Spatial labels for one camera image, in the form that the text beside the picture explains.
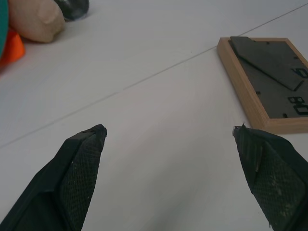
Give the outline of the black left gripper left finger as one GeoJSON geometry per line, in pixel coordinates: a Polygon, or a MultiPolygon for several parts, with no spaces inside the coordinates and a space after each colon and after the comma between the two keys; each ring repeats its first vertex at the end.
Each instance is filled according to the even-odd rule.
{"type": "Polygon", "coordinates": [[[68,138],[0,224],[2,231],[79,231],[96,185],[107,129],[101,125],[68,138]]]}

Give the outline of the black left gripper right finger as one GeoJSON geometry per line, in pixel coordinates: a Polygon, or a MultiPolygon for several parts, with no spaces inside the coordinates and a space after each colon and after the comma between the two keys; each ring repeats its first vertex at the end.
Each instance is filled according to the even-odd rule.
{"type": "Polygon", "coordinates": [[[283,137],[235,126],[248,187],[275,231],[308,229],[308,163],[283,137]]]}

